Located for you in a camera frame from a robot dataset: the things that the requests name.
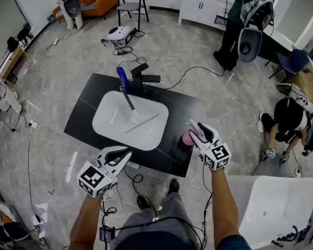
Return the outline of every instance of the person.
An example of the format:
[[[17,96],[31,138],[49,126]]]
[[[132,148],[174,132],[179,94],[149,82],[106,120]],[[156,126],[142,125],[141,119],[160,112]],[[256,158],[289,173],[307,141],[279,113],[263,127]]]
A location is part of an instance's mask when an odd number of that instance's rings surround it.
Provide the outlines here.
[[[223,169],[211,171],[212,175],[212,213],[214,224],[214,244],[219,250],[249,250],[245,239],[238,231],[238,212]],[[157,212],[158,219],[178,217],[191,224],[184,204],[178,194],[179,184],[172,179],[167,196],[161,202],[162,209]],[[70,250],[92,250],[97,233],[98,218],[102,197],[87,195],[70,234]],[[138,196],[137,204],[141,212],[132,214],[124,227],[151,222],[154,210],[144,197]],[[187,223],[177,219],[166,219],[148,226],[121,230],[111,241],[110,250],[160,250],[160,249],[200,249],[194,231]]]
[[[238,39],[244,24],[240,19],[242,4],[253,0],[234,0],[234,4],[228,12],[226,30],[219,51],[213,53],[214,58],[224,70],[232,71],[239,59]]]
[[[311,116],[293,98],[283,98],[277,102],[274,119],[269,114],[262,112],[259,117],[258,130],[260,133],[266,130],[270,134],[268,146],[264,149],[265,155],[269,150],[275,150],[275,141],[288,144],[282,154],[282,164],[290,158],[291,150],[299,141],[304,147],[304,156],[313,151]]]

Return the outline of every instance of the gray pants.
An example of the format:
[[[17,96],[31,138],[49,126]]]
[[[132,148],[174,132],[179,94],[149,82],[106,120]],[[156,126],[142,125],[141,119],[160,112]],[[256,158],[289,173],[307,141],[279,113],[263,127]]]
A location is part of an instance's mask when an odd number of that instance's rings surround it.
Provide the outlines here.
[[[157,218],[162,219],[166,217],[179,217],[192,224],[187,213],[185,212],[184,204],[179,194],[169,194],[169,196],[166,196],[162,200],[161,206],[162,209],[157,211]],[[151,222],[154,218],[154,214],[155,212],[152,208],[144,209],[142,212],[132,214],[123,226],[125,227]],[[121,230],[118,236],[111,241],[110,249],[114,250],[123,240],[135,233],[152,231],[169,232],[181,238],[185,243],[191,245],[194,249],[199,249],[197,236],[194,231],[188,224],[180,222],[177,219],[167,219],[148,226]]]

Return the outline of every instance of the brush handle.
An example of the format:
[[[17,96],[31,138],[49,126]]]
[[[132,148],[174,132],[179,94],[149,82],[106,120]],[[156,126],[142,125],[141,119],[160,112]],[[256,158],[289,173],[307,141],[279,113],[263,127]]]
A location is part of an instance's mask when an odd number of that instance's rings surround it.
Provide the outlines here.
[[[132,110],[132,111],[136,110],[135,107],[134,107],[134,105],[132,104],[132,102],[131,102],[129,96],[127,95],[126,90],[124,89],[124,87],[121,85],[121,86],[119,87],[119,89],[120,89],[120,91],[122,92],[122,94],[124,94],[124,97],[125,97],[127,103],[129,104],[131,110]]]

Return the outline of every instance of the person in black shirt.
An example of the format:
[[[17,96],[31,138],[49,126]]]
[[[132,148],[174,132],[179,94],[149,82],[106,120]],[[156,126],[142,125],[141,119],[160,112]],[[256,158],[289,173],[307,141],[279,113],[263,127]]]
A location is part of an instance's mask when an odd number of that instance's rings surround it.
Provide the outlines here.
[[[304,146],[304,156],[313,151],[311,116],[293,98],[283,98],[277,102],[274,119],[265,112],[260,114],[258,130],[262,133],[263,129],[270,134],[264,154],[275,149],[275,140],[289,144],[282,154],[282,164],[290,158],[291,150],[299,141]]]
[[[212,175],[212,213],[214,224],[214,245],[217,250],[250,250],[246,240],[238,231],[238,212],[223,169],[211,170]],[[149,225],[154,218],[144,197],[138,196],[137,204],[142,210],[132,214],[123,227],[142,224],[142,227],[123,229],[110,243],[110,250],[201,250],[195,232],[190,228],[183,202],[178,194],[176,179],[170,181],[167,196],[161,202],[162,209],[157,218],[166,219]],[[92,198],[87,195],[70,234],[69,250],[93,250],[97,234],[102,195]]]

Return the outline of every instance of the orange sofa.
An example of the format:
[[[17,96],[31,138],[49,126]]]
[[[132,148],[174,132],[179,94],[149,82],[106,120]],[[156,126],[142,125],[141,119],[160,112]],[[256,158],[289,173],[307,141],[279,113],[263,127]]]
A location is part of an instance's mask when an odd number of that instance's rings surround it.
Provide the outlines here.
[[[105,16],[105,14],[117,5],[117,0],[79,0],[82,17]],[[65,20],[63,12],[57,6],[52,14],[59,21]]]

